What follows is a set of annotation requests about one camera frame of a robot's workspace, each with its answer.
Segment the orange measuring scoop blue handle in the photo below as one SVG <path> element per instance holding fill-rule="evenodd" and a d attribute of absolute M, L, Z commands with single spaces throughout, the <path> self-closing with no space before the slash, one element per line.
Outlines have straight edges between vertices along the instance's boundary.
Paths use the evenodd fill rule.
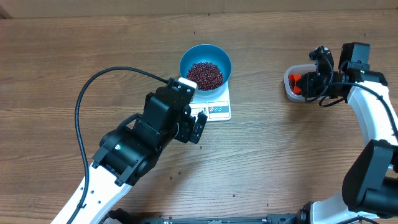
<path fill-rule="evenodd" d="M 296 94 L 296 95 L 301 95 L 302 94 L 302 89 L 297 85 L 298 81 L 301 78 L 302 78 L 301 74 L 298 74 L 298 73 L 293 73 L 293 74 L 290 74 L 288 76 L 288 80 L 289 79 L 295 80 L 295 88 L 294 88 L 293 93 Z"/>

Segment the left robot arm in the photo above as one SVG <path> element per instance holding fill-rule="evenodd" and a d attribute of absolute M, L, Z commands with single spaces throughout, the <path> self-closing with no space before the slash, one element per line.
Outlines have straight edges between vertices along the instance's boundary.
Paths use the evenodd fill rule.
<path fill-rule="evenodd" d="M 100 223 L 157 163 L 171 140 L 197 143 L 207 117 L 190 114 L 194 90 L 161 87 L 146 97 L 144 112 L 107 133 L 85 176 L 54 223 Z"/>

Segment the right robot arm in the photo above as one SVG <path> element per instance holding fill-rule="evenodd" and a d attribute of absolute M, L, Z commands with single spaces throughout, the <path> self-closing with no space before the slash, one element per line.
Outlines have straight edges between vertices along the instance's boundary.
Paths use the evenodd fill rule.
<path fill-rule="evenodd" d="M 386 175 L 397 170 L 397 115 L 389 100 L 388 82 L 370 69 L 370 45 L 343 44 L 338 70 L 331 51 L 319 46 L 309 53 L 315 69 L 299 73 L 290 67 L 284 77 L 292 101 L 323 106 L 349 104 L 358 119 L 364 149 L 346 173 L 342 190 L 326 200 L 309 202 L 289 223 L 375 223 L 397 216 L 397 179 Z"/>

